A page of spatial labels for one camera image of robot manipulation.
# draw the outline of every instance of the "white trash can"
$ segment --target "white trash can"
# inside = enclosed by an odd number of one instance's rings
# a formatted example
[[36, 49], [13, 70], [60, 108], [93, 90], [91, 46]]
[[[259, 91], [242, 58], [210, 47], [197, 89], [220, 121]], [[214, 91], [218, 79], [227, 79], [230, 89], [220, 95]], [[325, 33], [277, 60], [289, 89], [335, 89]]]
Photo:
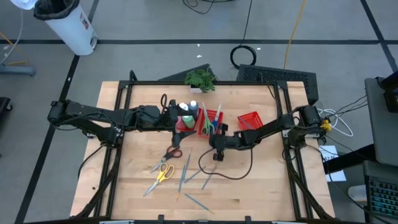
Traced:
[[64, 1], [69, 5], [59, 2], [60, 0], [38, 0], [34, 8], [34, 17], [45, 21], [76, 55], [93, 53], [98, 36], [79, 0]]

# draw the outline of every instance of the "gray floor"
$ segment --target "gray floor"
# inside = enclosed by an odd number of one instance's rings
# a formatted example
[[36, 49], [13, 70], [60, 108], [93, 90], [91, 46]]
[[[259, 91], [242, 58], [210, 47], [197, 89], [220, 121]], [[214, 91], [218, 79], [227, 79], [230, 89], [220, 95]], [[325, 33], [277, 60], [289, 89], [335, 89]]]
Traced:
[[[82, 0], [86, 14], [94, 0]], [[386, 40], [398, 40], [395, 0], [367, 0]], [[19, 10], [10, 1], [0, 3], [0, 31], [15, 39], [19, 30]], [[206, 9], [207, 4], [200, 2]], [[99, 0], [93, 27], [100, 39], [240, 39], [249, 1], [214, 4], [207, 15], [187, 9], [181, 1]], [[247, 39], [289, 39], [300, 1], [253, 0]], [[24, 13], [24, 40], [59, 39], [42, 21]], [[295, 39], [377, 40], [359, 0], [308, 0]], [[5, 45], [0, 45], [3, 55]], [[68, 98], [95, 105], [102, 81], [125, 80], [133, 69], [140, 80], [157, 80], [204, 63], [210, 63], [221, 80], [235, 80], [237, 70], [229, 62], [236, 44], [148, 44], [98, 45], [95, 52], [80, 57]], [[282, 68], [286, 45], [251, 44], [257, 50], [257, 65]], [[12, 223], [18, 213], [27, 184], [48, 130], [46, 116], [50, 102], [59, 97], [71, 65], [73, 53], [62, 44], [21, 44], [37, 69], [31, 77], [0, 76], [0, 96], [14, 102], [14, 110], [0, 130], [0, 217]], [[389, 45], [398, 57], [398, 46]], [[15, 51], [10, 61], [22, 59]], [[251, 56], [237, 51], [236, 61], [250, 63]], [[382, 47], [377, 45], [292, 45], [288, 69], [315, 72], [320, 102], [337, 109], [364, 95], [364, 79], [388, 76], [391, 67]], [[331, 137], [353, 148], [372, 142], [366, 108], [345, 115], [354, 131], [348, 138], [332, 132]], [[78, 132], [55, 133], [42, 175], [27, 213], [26, 222], [67, 218], [77, 183], [86, 139]], [[346, 149], [337, 146], [340, 152]], [[347, 189], [363, 183], [362, 170], [345, 170]], [[364, 221], [363, 212], [350, 203], [333, 185], [330, 191], [336, 216]]]

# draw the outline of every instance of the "red scissors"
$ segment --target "red scissors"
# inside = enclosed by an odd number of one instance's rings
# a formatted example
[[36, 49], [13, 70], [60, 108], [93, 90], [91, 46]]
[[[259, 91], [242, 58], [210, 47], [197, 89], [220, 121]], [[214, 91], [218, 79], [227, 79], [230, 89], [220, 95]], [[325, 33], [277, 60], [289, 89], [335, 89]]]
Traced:
[[171, 158], [179, 158], [182, 156], [182, 151], [180, 150], [180, 146], [174, 148], [173, 146], [170, 146], [166, 149], [166, 154], [164, 154], [163, 158], [154, 166], [154, 168], [150, 171], [151, 173], [155, 171], [162, 163], [165, 161], [171, 159]]

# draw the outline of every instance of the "small red container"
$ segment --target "small red container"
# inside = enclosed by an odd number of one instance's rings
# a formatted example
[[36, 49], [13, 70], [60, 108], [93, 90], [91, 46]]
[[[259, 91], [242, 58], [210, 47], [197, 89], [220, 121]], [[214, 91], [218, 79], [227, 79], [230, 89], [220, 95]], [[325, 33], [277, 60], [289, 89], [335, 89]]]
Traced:
[[196, 126], [198, 125], [198, 122], [199, 122], [200, 113], [201, 113], [201, 109], [198, 108], [198, 119], [195, 120], [195, 125], [194, 125], [193, 128], [187, 128], [187, 127], [185, 127], [185, 128], [178, 128], [178, 127], [177, 127], [177, 129], [178, 129], [179, 131], [193, 131], [193, 130], [195, 130], [195, 128], [196, 128]]
[[[199, 137], [204, 137], [204, 138], [210, 138], [210, 136], [204, 135], [201, 133], [201, 129], [203, 128], [203, 125], [205, 124], [205, 113], [203, 110], [199, 109], [199, 117], [198, 117], [198, 135]], [[210, 122], [213, 122], [214, 119], [216, 118], [217, 111], [215, 110], [207, 110], [207, 117], [209, 117]], [[223, 122], [223, 115], [224, 113], [220, 111], [220, 115], [218, 116], [218, 126]]]
[[[246, 122], [252, 128], [249, 128], [247, 126], [247, 124], [245, 124], [239, 118], [242, 118], [244, 120], [244, 122]], [[241, 127], [242, 130], [257, 129], [257, 128], [260, 128], [261, 126], [263, 126], [261, 118], [259, 116], [259, 113], [257, 113], [257, 111], [239, 116], [238, 123], [239, 123], [239, 127]]]

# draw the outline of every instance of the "black trash bag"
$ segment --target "black trash bag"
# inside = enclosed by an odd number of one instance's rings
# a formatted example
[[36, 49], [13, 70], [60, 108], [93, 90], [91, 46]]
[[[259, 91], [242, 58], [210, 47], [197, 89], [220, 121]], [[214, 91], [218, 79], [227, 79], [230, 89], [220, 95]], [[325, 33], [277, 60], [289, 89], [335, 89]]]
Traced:
[[41, 21], [63, 19], [76, 9], [80, 0], [38, 0], [33, 16]]

